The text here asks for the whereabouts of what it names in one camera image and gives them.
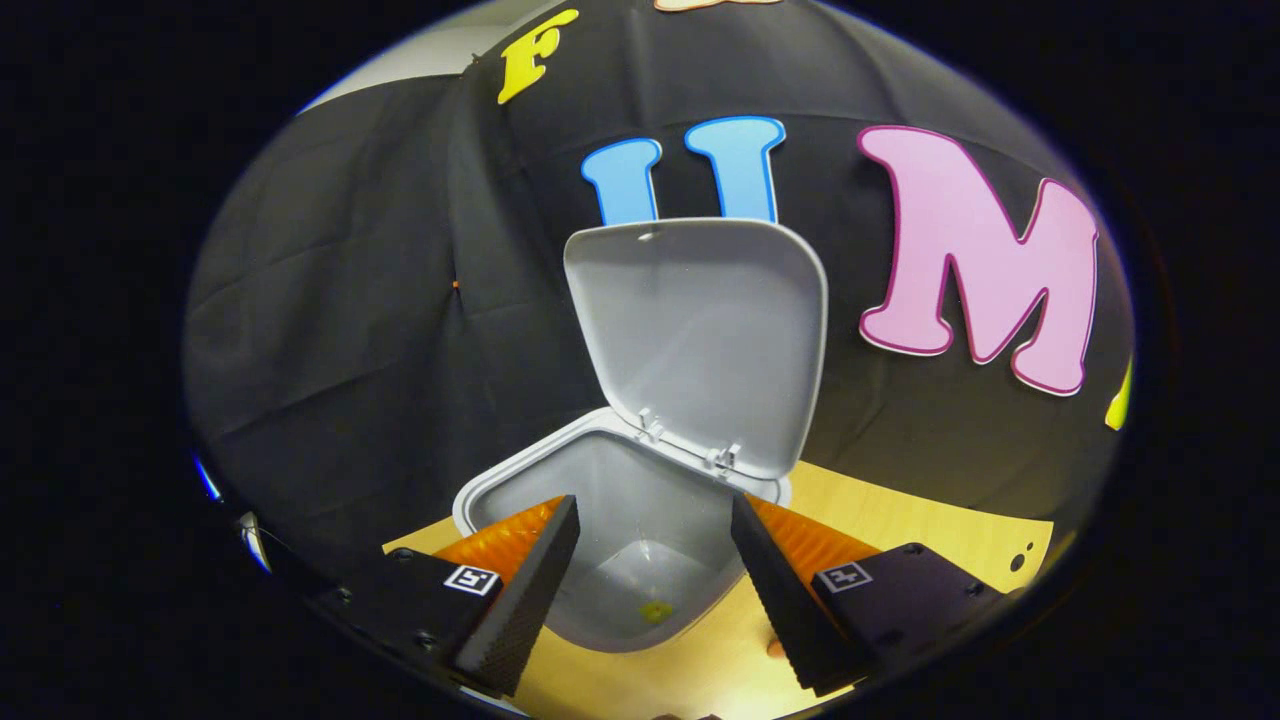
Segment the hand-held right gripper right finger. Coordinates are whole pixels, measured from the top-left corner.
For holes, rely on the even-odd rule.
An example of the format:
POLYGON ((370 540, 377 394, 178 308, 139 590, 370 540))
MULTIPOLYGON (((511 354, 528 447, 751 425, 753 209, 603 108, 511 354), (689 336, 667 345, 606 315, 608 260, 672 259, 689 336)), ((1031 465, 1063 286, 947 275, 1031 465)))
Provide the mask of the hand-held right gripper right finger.
POLYGON ((818 696, 914 669, 1006 602, 927 544, 878 550, 754 495, 733 496, 730 534, 799 684, 818 696))

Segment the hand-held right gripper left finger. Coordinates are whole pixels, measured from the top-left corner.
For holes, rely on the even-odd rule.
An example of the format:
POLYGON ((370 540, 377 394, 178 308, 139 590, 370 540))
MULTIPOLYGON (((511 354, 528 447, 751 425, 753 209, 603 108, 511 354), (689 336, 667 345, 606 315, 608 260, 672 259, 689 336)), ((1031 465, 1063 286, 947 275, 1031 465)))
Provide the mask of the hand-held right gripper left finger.
POLYGON ((434 553, 394 548, 310 602, 419 679, 511 697, 579 534, 576 498, 561 495, 434 553))

